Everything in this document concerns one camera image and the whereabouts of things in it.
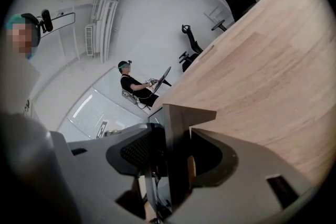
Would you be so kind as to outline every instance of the black mesh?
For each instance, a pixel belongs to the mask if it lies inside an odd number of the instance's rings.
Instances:
[[[145,135],[120,150],[121,157],[137,168],[142,168],[148,160],[150,136]]]

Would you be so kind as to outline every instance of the black racing seat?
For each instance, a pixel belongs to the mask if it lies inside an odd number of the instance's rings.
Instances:
[[[201,54],[203,50],[199,47],[197,41],[195,41],[194,35],[191,32],[190,25],[182,25],[182,32],[188,35],[190,46],[193,49],[194,52],[197,54]]]

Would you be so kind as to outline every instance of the person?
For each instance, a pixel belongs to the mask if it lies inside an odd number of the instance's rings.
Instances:
[[[13,51],[30,59],[38,45],[38,29],[30,18],[21,14],[13,15],[6,24],[7,40],[12,43]]]
[[[156,94],[152,94],[147,87],[153,86],[153,83],[140,83],[132,78],[129,73],[131,72],[131,64],[125,61],[121,61],[118,64],[119,72],[122,74],[120,83],[121,87],[132,93],[139,98],[139,101],[149,107],[152,107],[156,99],[159,97]]]

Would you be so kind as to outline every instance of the wooden desk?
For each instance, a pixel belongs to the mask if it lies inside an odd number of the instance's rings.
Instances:
[[[335,31],[327,0],[261,0],[154,108],[216,110],[197,127],[264,145],[318,184],[336,149]]]

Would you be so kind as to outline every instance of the white floor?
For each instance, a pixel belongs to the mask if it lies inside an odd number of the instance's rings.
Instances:
[[[112,68],[77,101],[58,130],[67,142],[95,139],[105,120],[118,129],[146,121],[147,114],[122,97],[119,80],[119,71]]]
[[[182,24],[191,25],[195,40],[206,48],[222,33],[211,31],[213,23],[203,14],[217,5],[217,0],[121,0],[110,57],[132,60],[132,69],[147,78],[159,78],[171,66],[167,81],[173,84],[182,75],[179,56],[193,54]]]

